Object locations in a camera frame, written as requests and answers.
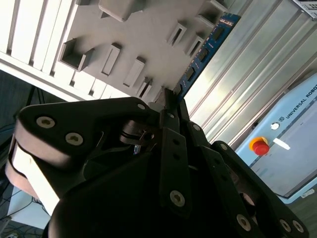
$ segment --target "screw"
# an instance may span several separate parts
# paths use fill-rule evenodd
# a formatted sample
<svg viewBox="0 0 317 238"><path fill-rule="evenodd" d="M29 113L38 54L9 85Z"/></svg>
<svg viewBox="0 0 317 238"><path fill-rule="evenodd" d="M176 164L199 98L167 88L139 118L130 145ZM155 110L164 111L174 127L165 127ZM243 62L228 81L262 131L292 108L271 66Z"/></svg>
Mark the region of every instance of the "screw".
<svg viewBox="0 0 317 238"><path fill-rule="evenodd" d="M291 227L289 226L289 224L284 221L283 219L279 220L279 222L281 223L282 227L287 231L287 232L291 232L292 229Z"/></svg>
<svg viewBox="0 0 317 238"><path fill-rule="evenodd" d="M297 221L293 221L293 225L295 226L295 228L301 232L301 233L304 233L304 228L302 227L301 224L299 224Z"/></svg>
<svg viewBox="0 0 317 238"><path fill-rule="evenodd" d="M195 130L197 130L197 131L200 131L200 127L199 127L198 125L196 125L196 124L193 124L193 128L194 128Z"/></svg>
<svg viewBox="0 0 317 238"><path fill-rule="evenodd" d="M65 136L65 140L68 144L75 145L75 146L81 145L84 142L83 137L80 134L75 132L68 133Z"/></svg>
<svg viewBox="0 0 317 238"><path fill-rule="evenodd" d="M145 107L142 104L138 104L138 107L141 108L142 110L145 109Z"/></svg>
<svg viewBox="0 0 317 238"><path fill-rule="evenodd" d="M223 149L223 150L227 150L228 147L225 145L225 144L220 144L220 147Z"/></svg>
<svg viewBox="0 0 317 238"><path fill-rule="evenodd" d="M172 113L167 113L171 118L174 118L174 115Z"/></svg>
<svg viewBox="0 0 317 238"><path fill-rule="evenodd" d="M42 128L52 128L55 126L55 121L49 117L39 117L36 119L36 124Z"/></svg>
<svg viewBox="0 0 317 238"><path fill-rule="evenodd" d="M172 203L177 207L183 207L185 205L185 198L179 191L173 190L170 192L169 197Z"/></svg>
<svg viewBox="0 0 317 238"><path fill-rule="evenodd" d="M251 230L251 224L250 222L248 221L247 218L245 218L245 216L241 215L241 214L238 214L237 215L237 221L239 223L239 225L245 229L246 231L250 231Z"/></svg>

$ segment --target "white panel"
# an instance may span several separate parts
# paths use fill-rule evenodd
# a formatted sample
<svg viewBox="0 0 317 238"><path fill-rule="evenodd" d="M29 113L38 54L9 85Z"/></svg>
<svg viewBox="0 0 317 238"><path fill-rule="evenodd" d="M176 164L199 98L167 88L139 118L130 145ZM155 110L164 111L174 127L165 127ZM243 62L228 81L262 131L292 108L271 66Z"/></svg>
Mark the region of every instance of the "white panel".
<svg viewBox="0 0 317 238"><path fill-rule="evenodd" d="M106 86L101 99L108 99L108 98L125 98L129 97L129 95L121 92L120 90L115 89L114 87L110 86L109 84Z"/></svg>
<svg viewBox="0 0 317 238"><path fill-rule="evenodd" d="M24 63L30 61L42 6L43 0L20 0L11 55Z"/></svg>
<svg viewBox="0 0 317 238"><path fill-rule="evenodd" d="M55 22L51 41L49 44L49 49L47 51L44 65L42 68L42 71L44 73L47 73L47 74L51 73L51 70L53 68L53 64L55 61L55 56L56 56L57 51L58 51L60 40L63 37L62 42L67 41L67 37L68 37L69 31L70 31L70 28L73 24L73 20L74 20L75 15L76 15L77 7L78 7L78 5L74 5L74 7L72 8L72 0L62 0L61 1L59 11L58 11L58 16L57 16L57 19ZM71 12L70 17L69 17L69 22L66 26L67 17L68 17L68 14L70 11L72 11L72 12Z"/></svg>
<svg viewBox="0 0 317 238"><path fill-rule="evenodd" d="M0 4L0 51L6 53L13 17L14 0L2 0Z"/></svg>
<svg viewBox="0 0 317 238"><path fill-rule="evenodd" d="M95 77L84 71L81 71L75 72L73 80L75 82L74 88L82 91L83 93L89 94L90 89L93 87Z"/></svg>
<svg viewBox="0 0 317 238"><path fill-rule="evenodd" d="M28 205L32 201L32 197L19 190L17 187L13 188L12 194L15 195L10 200L8 214L16 212L12 215L13 221L44 229L51 217L46 214L40 204L32 202Z"/></svg>
<svg viewBox="0 0 317 238"><path fill-rule="evenodd" d="M104 93L104 90L106 88L106 83L105 82L102 82L101 80L99 79L96 79L95 82L94 82L94 85L92 87L92 96L94 98L101 98L102 94Z"/></svg>
<svg viewBox="0 0 317 238"><path fill-rule="evenodd" d="M255 31L261 28L261 22L271 12L271 8L275 3L275 0L267 0L253 1L250 4L226 41L187 93L185 100L190 116L200 106L203 99L210 94L213 87L221 80L222 74L228 70L227 67L233 64L234 58L241 53L246 42L253 37ZM214 91L215 94L212 96L216 100L221 101L220 96L224 97L225 94L221 94L216 90Z"/></svg>
<svg viewBox="0 0 317 238"><path fill-rule="evenodd" d="M35 48L33 67L42 70L61 0L49 0Z"/></svg>
<svg viewBox="0 0 317 238"><path fill-rule="evenodd" d="M61 62L57 62L55 66L54 78L57 79L62 84L70 84L74 76L75 71Z"/></svg>

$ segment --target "rectangular slot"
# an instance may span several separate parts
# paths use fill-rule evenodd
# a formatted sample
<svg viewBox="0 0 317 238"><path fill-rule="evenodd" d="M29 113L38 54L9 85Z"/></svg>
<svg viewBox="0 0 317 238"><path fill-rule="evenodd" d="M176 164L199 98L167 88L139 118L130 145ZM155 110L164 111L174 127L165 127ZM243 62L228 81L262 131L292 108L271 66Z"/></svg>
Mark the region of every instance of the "rectangular slot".
<svg viewBox="0 0 317 238"><path fill-rule="evenodd" d="M43 0L20 0L11 56L29 63L43 6Z"/></svg>
<svg viewBox="0 0 317 238"><path fill-rule="evenodd" d="M83 93L89 94L95 82L95 77L84 71L75 72L73 81L75 81L74 88L82 91Z"/></svg>
<svg viewBox="0 0 317 238"><path fill-rule="evenodd" d="M150 89L152 88L152 79L149 79L145 77L139 91L138 91L138 97L142 98L143 96L146 96Z"/></svg>
<svg viewBox="0 0 317 238"><path fill-rule="evenodd" d="M106 62L105 62L105 65L101 71L101 73L109 76L110 75L110 72L119 56L119 53L120 53L120 50L121 50L121 46L120 45L117 45L115 43L113 43L107 54L106 54Z"/></svg>
<svg viewBox="0 0 317 238"><path fill-rule="evenodd" d="M181 95L183 93L183 85L179 84L179 90L177 95Z"/></svg>
<svg viewBox="0 0 317 238"><path fill-rule="evenodd" d="M182 33L182 29L181 29L181 28L179 28L179 29L177 30L175 36L173 37L173 39L172 39L172 46L174 46L174 44L175 44L177 38L179 37L180 33Z"/></svg>
<svg viewBox="0 0 317 238"><path fill-rule="evenodd" d="M2 24L0 25L0 51L3 53L7 51L12 20L16 17L14 15L14 4L15 1L13 0L1 1L0 22L2 22Z"/></svg>
<svg viewBox="0 0 317 238"><path fill-rule="evenodd" d="M198 49L201 43L202 43L201 41L197 41L197 43L195 44L195 46L193 47L192 51L189 54L190 57L193 56L193 54L196 52L196 50Z"/></svg>
<svg viewBox="0 0 317 238"><path fill-rule="evenodd" d="M228 9L224 5L219 3L217 0L210 0L210 3L222 12L228 11Z"/></svg>
<svg viewBox="0 0 317 238"><path fill-rule="evenodd" d="M205 25L207 25L210 28L214 27L214 24L202 15L198 15L197 19L200 20L202 23L204 23Z"/></svg>
<svg viewBox="0 0 317 238"><path fill-rule="evenodd" d="M192 57L203 41L204 40L200 36L195 35L186 51L186 55Z"/></svg>
<svg viewBox="0 0 317 238"><path fill-rule="evenodd" d="M192 80L192 78L194 77L195 75L195 69L193 67L190 67L187 71L186 71L186 78L187 78L187 81L190 82L190 80Z"/></svg>
<svg viewBox="0 0 317 238"><path fill-rule="evenodd" d="M222 33L224 32L224 28L222 27L217 27L215 29L215 31L212 33L212 38L214 41L217 41L219 39L219 37L222 35Z"/></svg>
<svg viewBox="0 0 317 238"><path fill-rule="evenodd" d="M180 42L180 40L182 39L186 30L187 30L187 28L185 26L183 26L180 23L177 23L172 34L169 36L167 43L171 46L176 46Z"/></svg>
<svg viewBox="0 0 317 238"><path fill-rule="evenodd" d="M133 84L137 81L138 77L140 76L144 66L145 66L145 60L143 60L141 57L137 57L127 77L125 78L123 85L127 87L133 86Z"/></svg>
<svg viewBox="0 0 317 238"><path fill-rule="evenodd" d="M206 49L206 48L203 48L200 53L199 53L199 56L198 56L198 59L200 62L203 62L204 59L206 58L206 56L208 55L209 51Z"/></svg>
<svg viewBox="0 0 317 238"><path fill-rule="evenodd" d="M106 88L106 83L99 79L96 79L93 84L93 87L91 88L89 92L89 95L93 96L96 99L100 99L102 94L104 93L105 88Z"/></svg>

